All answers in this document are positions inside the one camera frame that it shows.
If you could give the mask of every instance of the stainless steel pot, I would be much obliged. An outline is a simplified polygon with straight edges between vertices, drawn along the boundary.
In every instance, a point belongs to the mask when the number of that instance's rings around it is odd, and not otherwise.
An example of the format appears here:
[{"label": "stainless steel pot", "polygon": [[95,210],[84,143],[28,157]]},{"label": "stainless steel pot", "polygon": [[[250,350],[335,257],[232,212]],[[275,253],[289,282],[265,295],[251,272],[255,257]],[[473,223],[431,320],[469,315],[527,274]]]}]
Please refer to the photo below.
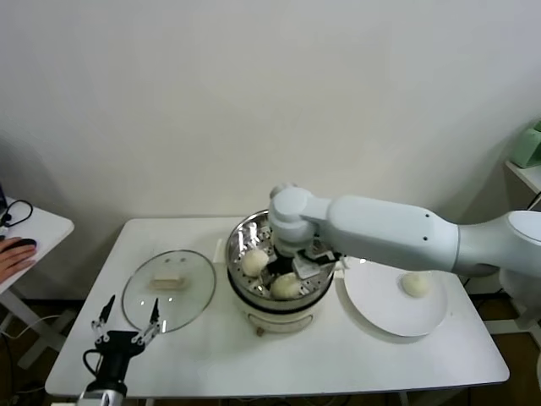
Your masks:
[{"label": "stainless steel pot", "polygon": [[[318,275],[305,279],[295,298],[279,300],[272,297],[270,281],[276,275],[264,270],[261,277],[247,277],[241,268],[241,260],[246,252],[255,248],[264,250],[270,258],[276,253],[272,244],[268,223],[268,211],[258,211],[241,221],[231,232],[226,245],[226,263],[229,281],[235,293],[255,309],[275,314],[290,314],[308,309],[318,302],[329,289],[334,274],[334,264],[321,267]],[[283,273],[292,269],[283,269]]]}]

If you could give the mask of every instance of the black mouse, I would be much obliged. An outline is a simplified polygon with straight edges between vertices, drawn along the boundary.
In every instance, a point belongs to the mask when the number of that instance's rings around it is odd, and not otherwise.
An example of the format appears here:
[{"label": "black mouse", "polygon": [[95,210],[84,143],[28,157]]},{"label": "black mouse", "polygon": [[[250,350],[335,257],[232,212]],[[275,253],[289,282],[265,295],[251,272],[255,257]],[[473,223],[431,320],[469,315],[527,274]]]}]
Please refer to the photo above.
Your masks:
[{"label": "black mouse", "polygon": [[37,245],[37,242],[34,239],[20,239],[16,243],[11,244],[8,248],[4,249],[2,252],[7,250],[12,250],[13,248],[23,247],[25,245]]}]

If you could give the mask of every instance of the white table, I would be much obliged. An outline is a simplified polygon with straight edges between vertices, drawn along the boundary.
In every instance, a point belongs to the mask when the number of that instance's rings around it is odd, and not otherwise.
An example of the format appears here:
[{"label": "white table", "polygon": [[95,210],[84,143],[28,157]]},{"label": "white table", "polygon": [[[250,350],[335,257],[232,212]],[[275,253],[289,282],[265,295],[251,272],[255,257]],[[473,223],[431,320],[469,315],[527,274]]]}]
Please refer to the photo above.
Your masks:
[{"label": "white table", "polygon": [[[111,295],[109,328],[130,329],[123,286],[137,267],[166,250],[215,257],[241,218],[137,219],[128,222],[103,266],[46,381],[58,396],[78,396],[91,381],[81,356],[93,348],[90,321]],[[222,398],[389,392],[505,381],[509,370],[458,278],[443,277],[449,314],[420,339],[393,337],[351,305],[337,278],[314,322],[295,334],[257,337],[234,304],[224,265],[209,307],[186,327],[158,336],[132,360],[133,398]]]},{"label": "white table", "polygon": [[[10,214],[13,216],[14,221],[16,221],[20,218],[24,218],[28,214],[28,211],[29,209],[26,205],[18,204],[13,206],[10,210]],[[56,214],[35,207],[31,218],[9,229],[8,238],[22,237],[34,239],[37,242],[37,251],[34,260],[36,260],[37,263],[37,261],[60,244],[63,239],[68,237],[73,229],[74,224],[67,218],[57,216]],[[24,323],[32,326],[32,329],[41,336],[41,339],[38,340],[19,360],[18,365],[24,369],[28,368],[47,346],[60,351],[65,337],[60,335],[57,330],[64,328],[74,317],[73,312],[65,312],[52,326],[47,325],[44,321],[37,322],[40,320],[40,317],[24,304],[16,294],[9,290],[9,288],[30,269],[31,267],[16,273],[3,283],[0,283],[0,303]],[[0,331],[7,327],[11,317],[11,315],[8,315],[8,317],[4,319],[2,325],[0,325]]]}]

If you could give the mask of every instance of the human hand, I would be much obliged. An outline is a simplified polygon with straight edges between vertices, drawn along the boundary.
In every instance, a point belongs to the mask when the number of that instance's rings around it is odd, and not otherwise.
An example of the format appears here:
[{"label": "human hand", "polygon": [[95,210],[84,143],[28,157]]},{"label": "human hand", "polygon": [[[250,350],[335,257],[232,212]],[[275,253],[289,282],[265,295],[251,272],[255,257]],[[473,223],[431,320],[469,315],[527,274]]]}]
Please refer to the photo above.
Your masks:
[{"label": "human hand", "polygon": [[22,247],[4,251],[11,244],[20,240],[20,238],[14,238],[0,242],[0,283],[35,263],[35,261],[29,260],[36,253],[34,245],[23,245]]}]

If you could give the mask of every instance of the steamed bun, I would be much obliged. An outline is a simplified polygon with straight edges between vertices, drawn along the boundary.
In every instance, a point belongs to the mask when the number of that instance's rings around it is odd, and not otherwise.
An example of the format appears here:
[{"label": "steamed bun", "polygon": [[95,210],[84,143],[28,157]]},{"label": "steamed bun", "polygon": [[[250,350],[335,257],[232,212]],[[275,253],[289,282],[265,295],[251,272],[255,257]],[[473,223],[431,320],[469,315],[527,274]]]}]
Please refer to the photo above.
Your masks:
[{"label": "steamed bun", "polygon": [[409,272],[400,280],[404,292],[414,298],[422,298],[430,290],[429,279],[422,272]]},{"label": "steamed bun", "polygon": [[270,286],[270,294],[276,299],[292,299],[301,290],[301,281],[295,272],[278,277]]},{"label": "steamed bun", "polygon": [[263,250],[248,251],[241,261],[241,268],[247,277],[258,277],[269,263],[269,256]]}]

